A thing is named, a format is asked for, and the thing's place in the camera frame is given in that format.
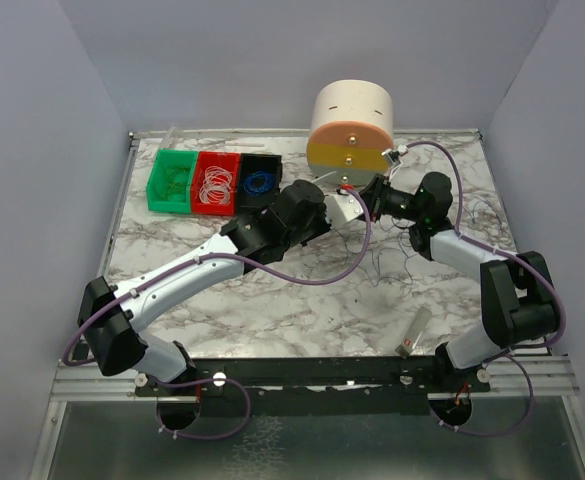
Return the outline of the white perforated cable spool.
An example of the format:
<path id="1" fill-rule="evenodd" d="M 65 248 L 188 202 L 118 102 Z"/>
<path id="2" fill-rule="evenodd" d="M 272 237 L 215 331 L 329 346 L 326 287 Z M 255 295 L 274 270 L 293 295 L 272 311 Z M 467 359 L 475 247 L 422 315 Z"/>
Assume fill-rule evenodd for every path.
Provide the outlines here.
<path id="1" fill-rule="evenodd" d="M 331 171 L 315 178 L 312 183 L 318 186 L 324 185 L 336 185 L 339 183 L 339 177 L 337 171 Z"/>

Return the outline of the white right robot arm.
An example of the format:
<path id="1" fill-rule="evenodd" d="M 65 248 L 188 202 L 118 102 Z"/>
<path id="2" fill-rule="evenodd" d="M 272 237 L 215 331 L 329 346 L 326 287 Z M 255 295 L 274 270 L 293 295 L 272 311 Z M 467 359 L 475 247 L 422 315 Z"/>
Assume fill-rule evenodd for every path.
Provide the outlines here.
<path id="1" fill-rule="evenodd" d="M 413 194 L 396 190 L 375 175 L 360 192 L 372 219 L 408 220 L 412 249 L 447 265 L 480 285 L 481 321 L 445 343 L 437 355 L 455 370 L 478 366 L 526 341 L 556 333 L 560 311 L 542 255 L 498 253 L 459 234 L 448 218 L 452 182 L 440 172 L 426 174 Z"/>

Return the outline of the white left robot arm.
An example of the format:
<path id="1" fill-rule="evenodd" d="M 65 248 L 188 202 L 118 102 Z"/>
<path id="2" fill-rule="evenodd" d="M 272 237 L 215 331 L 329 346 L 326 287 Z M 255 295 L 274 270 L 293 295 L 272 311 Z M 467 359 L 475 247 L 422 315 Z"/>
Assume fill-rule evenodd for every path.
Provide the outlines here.
<path id="1" fill-rule="evenodd" d="M 175 261 L 119 285 L 104 277 L 90 281 L 78 325 L 101 374 L 135 369 L 163 382 L 181 376 L 190 365 L 183 347 L 152 336 L 149 325 L 196 294 L 279 262 L 289 249 L 328 232 L 333 205 L 318 186 L 296 180 L 270 205 L 236 216 Z"/>

